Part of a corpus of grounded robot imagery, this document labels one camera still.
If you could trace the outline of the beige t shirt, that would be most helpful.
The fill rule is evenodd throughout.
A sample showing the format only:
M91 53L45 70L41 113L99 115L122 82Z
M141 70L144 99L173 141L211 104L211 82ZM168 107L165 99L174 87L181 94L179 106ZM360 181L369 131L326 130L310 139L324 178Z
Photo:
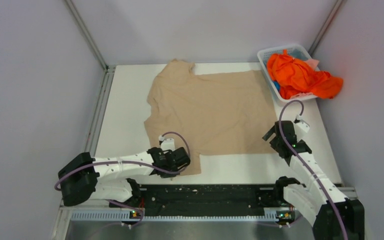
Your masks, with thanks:
M263 136L277 116L262 72L197 75L194 67L174 59L154 78L144 121L150 145L175 132L176 146L190 150L186 175L201 173L201 156L273 153Z

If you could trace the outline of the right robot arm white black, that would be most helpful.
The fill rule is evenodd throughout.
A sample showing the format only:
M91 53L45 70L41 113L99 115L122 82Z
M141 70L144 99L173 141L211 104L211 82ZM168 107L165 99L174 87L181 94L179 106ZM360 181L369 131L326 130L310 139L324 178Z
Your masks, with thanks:
M263 136L298 178L282 176L275 182L273 200L291 204L311 225L316 240L365 239L365 208L327 177L301 136L309 130L303 120L282 120Z

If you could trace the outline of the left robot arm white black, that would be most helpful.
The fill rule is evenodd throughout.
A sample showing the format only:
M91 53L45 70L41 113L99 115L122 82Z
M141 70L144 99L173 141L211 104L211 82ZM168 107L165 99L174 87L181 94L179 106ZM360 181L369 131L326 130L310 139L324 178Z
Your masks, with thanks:
M54 189L61 192L66 207L88 200L111 200L134 207L141 198L136 177L173 178L190 163L184 147L174 150L152 147L133 155L107 158L82 152L58 172Z

